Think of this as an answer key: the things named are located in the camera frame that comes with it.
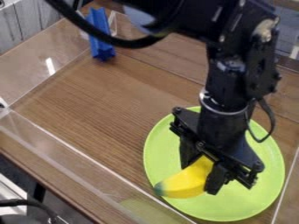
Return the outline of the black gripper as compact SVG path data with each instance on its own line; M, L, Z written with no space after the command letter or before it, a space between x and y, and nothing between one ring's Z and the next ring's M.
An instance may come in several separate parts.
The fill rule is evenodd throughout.
M204 184L207 194L216 195L231 180L251 189L257 174L265 169L245 137L253 107L251 101L240 110L227 111L209 92L201 90L199 112L180 107L172 109L169 130L180 138L181 168L200 156L207 156L213 163Z

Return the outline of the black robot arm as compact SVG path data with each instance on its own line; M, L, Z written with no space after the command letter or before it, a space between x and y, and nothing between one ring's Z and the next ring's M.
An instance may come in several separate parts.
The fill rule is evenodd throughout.
M113 0L122 5L144 37L126 40L104 33L64 0L46 4L94 39L138 49L177 33L207 46L209 71L200 109L172 110L171 130L180 139L180 172L158 181L157 195L215 195L231 181L252 187L265 169L249 141L249 120L265 109L265 95L281 79L276 71L279 17L265 0Z

